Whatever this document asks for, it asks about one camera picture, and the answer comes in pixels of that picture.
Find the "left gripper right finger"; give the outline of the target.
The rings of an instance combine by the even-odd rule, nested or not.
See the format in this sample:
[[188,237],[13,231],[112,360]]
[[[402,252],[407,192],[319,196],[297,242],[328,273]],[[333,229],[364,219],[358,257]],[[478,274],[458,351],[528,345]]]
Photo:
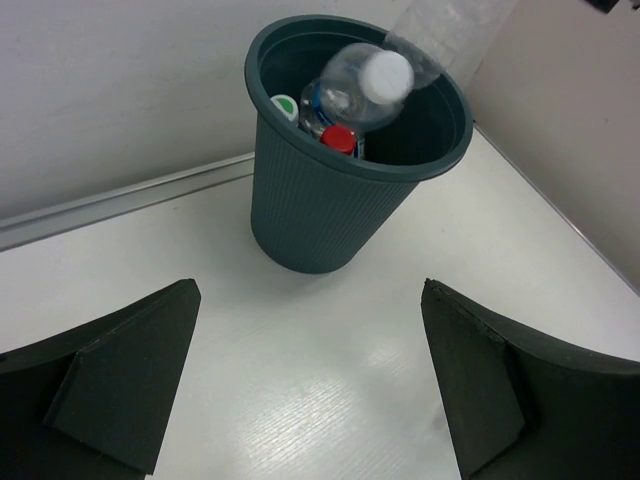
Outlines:
[[639,364],[426,280],[424,329],[464,479],[636,479]]

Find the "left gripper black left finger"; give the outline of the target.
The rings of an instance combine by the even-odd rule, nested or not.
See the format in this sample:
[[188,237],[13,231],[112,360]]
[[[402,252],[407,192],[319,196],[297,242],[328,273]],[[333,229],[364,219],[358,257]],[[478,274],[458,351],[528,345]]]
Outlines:
[[2,478],[152,475],[200,303],[196,281],[182,279],[3,353]]

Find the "red cap bottle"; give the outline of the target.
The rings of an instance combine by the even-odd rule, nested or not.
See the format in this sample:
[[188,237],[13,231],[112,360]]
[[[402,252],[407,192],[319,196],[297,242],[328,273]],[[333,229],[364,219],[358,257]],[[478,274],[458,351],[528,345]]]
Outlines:
[[320,142],[344,155],[358,159],[365,158],[364,136],[341,125],[328,126],[320,136]]

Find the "green label bottle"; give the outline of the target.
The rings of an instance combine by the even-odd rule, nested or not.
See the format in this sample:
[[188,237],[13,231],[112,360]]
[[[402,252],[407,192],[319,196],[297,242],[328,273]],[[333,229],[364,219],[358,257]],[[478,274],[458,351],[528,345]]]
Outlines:
[[290,123],[299,124],[299,106],[294,98],[286,94],[276,94],[271,97],[271,102]]

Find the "clear bottle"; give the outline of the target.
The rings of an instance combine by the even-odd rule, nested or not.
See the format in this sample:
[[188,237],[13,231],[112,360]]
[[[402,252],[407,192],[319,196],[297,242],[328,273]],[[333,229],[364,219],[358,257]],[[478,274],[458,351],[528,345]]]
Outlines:
[[516,5],[512,0],[414,1],[382,47],[407,59],[416,90],[444,74],[465,89]]

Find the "tall water bottle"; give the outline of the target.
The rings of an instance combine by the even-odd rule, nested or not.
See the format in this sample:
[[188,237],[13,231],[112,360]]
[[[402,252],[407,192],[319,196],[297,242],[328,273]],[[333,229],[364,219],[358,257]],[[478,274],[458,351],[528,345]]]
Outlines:
[[315,137],[331,125],[364,135],[395,119],[413,85],[414,70],[401,54],[350,44],[303,90],[299,124]]

